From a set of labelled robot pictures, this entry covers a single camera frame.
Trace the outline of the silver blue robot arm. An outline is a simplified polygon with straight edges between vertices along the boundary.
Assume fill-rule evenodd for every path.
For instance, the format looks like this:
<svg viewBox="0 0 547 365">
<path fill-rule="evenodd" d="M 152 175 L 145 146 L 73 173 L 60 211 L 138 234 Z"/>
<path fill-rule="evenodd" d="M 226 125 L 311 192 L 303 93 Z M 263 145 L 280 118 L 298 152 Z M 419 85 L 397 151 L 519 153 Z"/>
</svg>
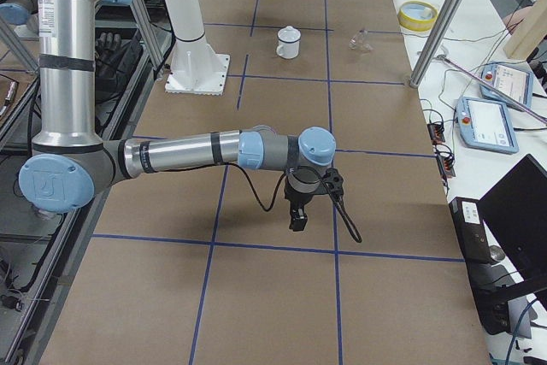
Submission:
<svg viewBox="0 0 547 365">
<path fill-rule="evenodd" d="M 282 172 L 285 179 L 275 190 L 290 204 L 292 231 L 304 229 L 304 208 L 314 196 L 340 201 L 342 179 L 332 167 L 336 141 L 321 127 L 297 136 L 257 126 L 181 139 L 102 139 L 95 129 L 95 22 L 100 1 L 37 0 L 41 129 L 18 174 L 30 203 L 65 214 L 141 174 L 214 166 Z"/>
</svg>

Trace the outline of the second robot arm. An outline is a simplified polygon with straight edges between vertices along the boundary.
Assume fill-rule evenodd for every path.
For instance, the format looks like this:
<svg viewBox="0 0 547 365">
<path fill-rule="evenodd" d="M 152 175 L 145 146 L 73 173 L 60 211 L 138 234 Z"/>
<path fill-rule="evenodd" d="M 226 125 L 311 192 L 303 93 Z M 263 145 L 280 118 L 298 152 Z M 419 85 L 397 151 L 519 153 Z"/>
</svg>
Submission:
<svg viewBox="0 0 547 365">
<path fill-rule="evenodd" d="M 26 26 L 38 35 L 38 0 L 1 0 L 1 17 L 12 26 Z"/>
</svg>

